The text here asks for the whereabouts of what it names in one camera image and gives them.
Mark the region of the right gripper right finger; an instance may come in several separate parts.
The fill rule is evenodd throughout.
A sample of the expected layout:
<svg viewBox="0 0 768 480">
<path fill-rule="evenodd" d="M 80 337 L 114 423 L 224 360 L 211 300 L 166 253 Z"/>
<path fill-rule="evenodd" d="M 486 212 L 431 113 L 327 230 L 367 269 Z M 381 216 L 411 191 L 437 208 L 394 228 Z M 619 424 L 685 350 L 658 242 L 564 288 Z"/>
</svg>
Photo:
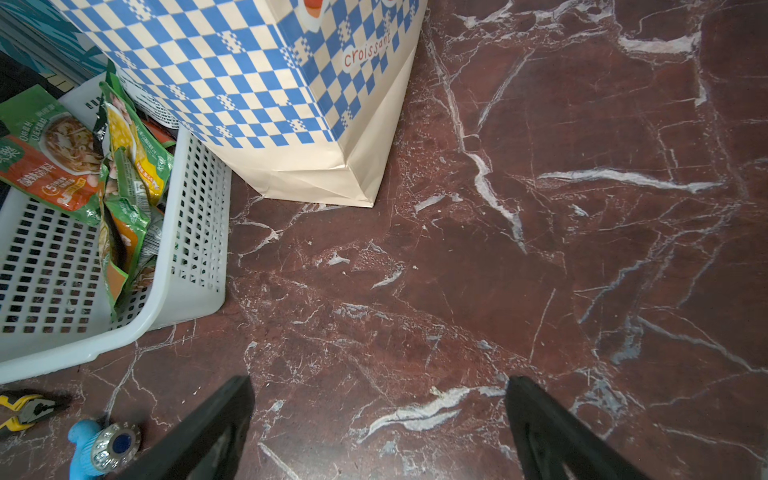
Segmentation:
<svg viewBox="0 0 768 480">
<path fill-rule="evenodd" d="M 526 479 L 645 479 L 532 379 L 508 380 L 505 408 Z"/>
</svg>

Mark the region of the green mushroom chicken soup packet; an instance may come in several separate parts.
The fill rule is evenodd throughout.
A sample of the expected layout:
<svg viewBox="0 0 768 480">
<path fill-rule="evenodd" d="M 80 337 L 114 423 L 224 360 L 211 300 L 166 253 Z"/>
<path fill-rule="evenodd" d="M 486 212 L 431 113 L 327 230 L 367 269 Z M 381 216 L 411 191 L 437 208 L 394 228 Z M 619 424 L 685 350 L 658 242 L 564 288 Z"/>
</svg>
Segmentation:
<svg viewBox="0 0 768 480">
<path fill-rule="evenodd" d="M 146 186 L 125 147 L 101 166 L 99 250 L 110 317 L 136 307 L 130 297 L 148 290 L 155 273 L 164 214 L 149 201 Z"/>
</svg>

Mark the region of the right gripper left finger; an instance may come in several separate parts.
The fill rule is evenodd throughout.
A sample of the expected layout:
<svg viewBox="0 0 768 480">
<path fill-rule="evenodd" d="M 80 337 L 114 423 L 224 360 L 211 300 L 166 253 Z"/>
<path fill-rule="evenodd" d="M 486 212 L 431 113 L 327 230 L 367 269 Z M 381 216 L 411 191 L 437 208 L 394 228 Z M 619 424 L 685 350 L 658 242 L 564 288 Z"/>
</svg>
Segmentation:
<svg viewBox="0 0 768 480">
<path fill-rule="evenodd" d="M 247 375 L 226 381 L 115 479 L 233 479 L 244 452 L 255 394 Z"/>
</svg>

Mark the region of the green yellow corn soup packet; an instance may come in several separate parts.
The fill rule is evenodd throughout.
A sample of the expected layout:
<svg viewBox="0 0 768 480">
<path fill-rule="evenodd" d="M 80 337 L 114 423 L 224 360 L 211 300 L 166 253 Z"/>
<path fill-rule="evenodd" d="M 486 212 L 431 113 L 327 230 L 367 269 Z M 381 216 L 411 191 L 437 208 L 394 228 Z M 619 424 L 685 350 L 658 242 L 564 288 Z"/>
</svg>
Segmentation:
<svg viewBox="0 0 768 480">
<path fill-rule="evenodd" d="M 174 156 L 154 136 L 137 114 L 133 101 L 122 87 L 117 68 L 107 63 L 102 91 L 110 148 L 125 149 L 143 181 L 151 205 L 164 201 L 174 163 Z"/>
</svg>

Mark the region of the green orange soup packet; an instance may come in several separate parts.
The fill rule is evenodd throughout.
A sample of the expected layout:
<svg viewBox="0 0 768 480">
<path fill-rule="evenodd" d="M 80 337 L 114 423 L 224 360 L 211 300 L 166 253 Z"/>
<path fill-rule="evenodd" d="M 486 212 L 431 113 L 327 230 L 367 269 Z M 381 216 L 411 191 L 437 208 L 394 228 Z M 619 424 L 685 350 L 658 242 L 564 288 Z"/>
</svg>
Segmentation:
<svg viewBox="0 0 768 480">
<path fill-rule="evenodd" d="M 43 87 L 1 104 L 1 180 L 71 218 L 98 226 L 103 156 L 91 130 Z"/>
</svg>

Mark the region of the paper bag blue checkered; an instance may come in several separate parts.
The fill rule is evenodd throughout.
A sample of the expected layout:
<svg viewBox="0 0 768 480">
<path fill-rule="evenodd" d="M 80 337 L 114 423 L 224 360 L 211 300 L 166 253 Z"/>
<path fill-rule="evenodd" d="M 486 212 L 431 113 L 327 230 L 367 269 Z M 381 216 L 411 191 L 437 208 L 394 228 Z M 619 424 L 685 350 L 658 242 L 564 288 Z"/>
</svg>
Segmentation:
<svg viewBox="0 0 768 480">
<path fill-rule="evenodd" d="M 370 207 L 423 1 L 60 1 L 58 10 L 262 196 Z"/>
</svg>

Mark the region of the white perforated plastic basket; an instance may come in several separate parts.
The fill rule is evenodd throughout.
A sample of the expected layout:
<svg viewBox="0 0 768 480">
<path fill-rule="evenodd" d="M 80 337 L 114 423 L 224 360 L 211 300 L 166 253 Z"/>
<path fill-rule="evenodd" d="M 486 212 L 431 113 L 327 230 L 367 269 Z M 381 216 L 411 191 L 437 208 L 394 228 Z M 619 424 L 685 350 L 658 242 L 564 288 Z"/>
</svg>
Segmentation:
<svg viewBox="0 0 768 480">
<path fill-rule="evenodd" d="M 150 284 L 111 307 L 97 231 L 11 190 L 1 208 L 1 380 L 78 366 L 224 303 L 230 169 L 181 131 Z"/>
</svg>

